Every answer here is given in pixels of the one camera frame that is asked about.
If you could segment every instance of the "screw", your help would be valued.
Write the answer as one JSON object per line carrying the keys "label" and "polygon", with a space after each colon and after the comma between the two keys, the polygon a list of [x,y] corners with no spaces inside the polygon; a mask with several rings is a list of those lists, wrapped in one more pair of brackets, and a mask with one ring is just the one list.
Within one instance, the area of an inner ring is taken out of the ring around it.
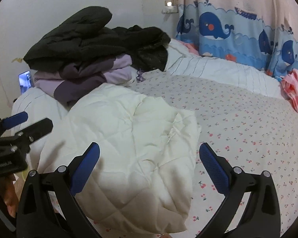
{"label": "screw", "polygon": [[58,172],[63,173],[66,171],[66,166],[60,166],[57,170]]}
{"label": "screw", "polygon": [[12,146],[11,149],[10,149],[12,152],[16,152],[18,150],[18,147],[17,146]]}
{"label": "screw", "polygon": [[37,173],[37,172],[36,172],[35,170],[31,170],[31,171],[29,172],[29,176],[35,176],[36,173]]}
{"label": "screw", "polygon": [[237,174],[241,174],[242,173],[242,169],[239,167],[234,167],[234,172]]}
{"label": "screw", "polygon": [[268,172],[268,171],[264,171],[264,176],[266,176],[266,177],[270,177],[270,172]]}

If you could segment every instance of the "white comforter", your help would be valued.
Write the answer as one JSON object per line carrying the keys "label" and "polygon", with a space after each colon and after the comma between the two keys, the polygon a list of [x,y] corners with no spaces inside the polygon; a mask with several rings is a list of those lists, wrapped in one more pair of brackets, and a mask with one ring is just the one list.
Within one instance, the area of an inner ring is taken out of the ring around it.
{"label": "white comforter", "polygon": [[76,195],[84,213],[125,232],[181,232],[191,204],[199,134],[194,112],[103,84],[55,126],[38,171],[68,165],[97,142],[100,159]]}
{"label": "white comforter", "polygon": [[[29,118],[26,122],[12,128],[11,134],[14,135],[20,130],[44,118],[49,118],[55,126],[67,115],[68,110],[68,108],[62,106],[57,100],[45,94],[39,88],[31,88],[15,101],[11,114],[15,115],[17,113],[27,112]],[[48,136],[49,135],[46,135],[30,145],[31,153],[27,154],[26,157],[26,161],[29,165],[28,170],[37,169],[40,155]]]}

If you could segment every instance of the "duvet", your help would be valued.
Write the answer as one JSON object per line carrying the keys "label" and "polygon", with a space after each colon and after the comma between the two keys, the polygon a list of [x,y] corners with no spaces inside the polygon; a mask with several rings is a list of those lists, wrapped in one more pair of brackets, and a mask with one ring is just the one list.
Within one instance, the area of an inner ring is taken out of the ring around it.
{"label": "duvet", "polygon": [[186,230],[200,128],[194,112],[102,84],[57,124],[38,171],[51,172],[97,142],[101,155],[76,200],[108,228],[142,234]]}

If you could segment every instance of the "cherry print sheet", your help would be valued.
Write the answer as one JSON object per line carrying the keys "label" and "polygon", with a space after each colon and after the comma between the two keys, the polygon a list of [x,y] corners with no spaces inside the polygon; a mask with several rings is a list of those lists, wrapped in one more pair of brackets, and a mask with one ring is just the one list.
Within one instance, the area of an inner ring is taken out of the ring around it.
{"label": "cherry print sheet", "polygon": [[[245,172],[271,172],[278,193],[283,234],[298,216],[298,113],[294,113],[291,104],[201,78],[171,76],[160,71],[146,73],[144,77],[144,82],[133,83],[129,88],[148,96],[162,96],[177,108],[194,110],[202,126],[200,143],[207,142],[233,167],[240,166]],[[173,238],[195,238],[224,198],[213,186],[198,157],[193,188],[186,220],[188,230],[172,234]],[[248,196],[243,197],[229,230],[238,224]],[[103,238],[160,236],[123,234],[100,223],[93,225]]]}

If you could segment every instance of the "wall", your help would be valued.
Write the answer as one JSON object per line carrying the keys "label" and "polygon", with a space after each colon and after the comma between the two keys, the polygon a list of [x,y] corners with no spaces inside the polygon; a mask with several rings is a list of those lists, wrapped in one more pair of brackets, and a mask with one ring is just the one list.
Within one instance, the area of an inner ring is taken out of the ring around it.
{"label": "wall", "polygon": [[90,5],[108,7],[110,28],[157,26],[175,36],[179,15],[163,14],[165,0],[2,0],[0,3],[0,117],[7,117],[21,93],[18,75],[29,68],[22,58],[39,39],[67,17]]}

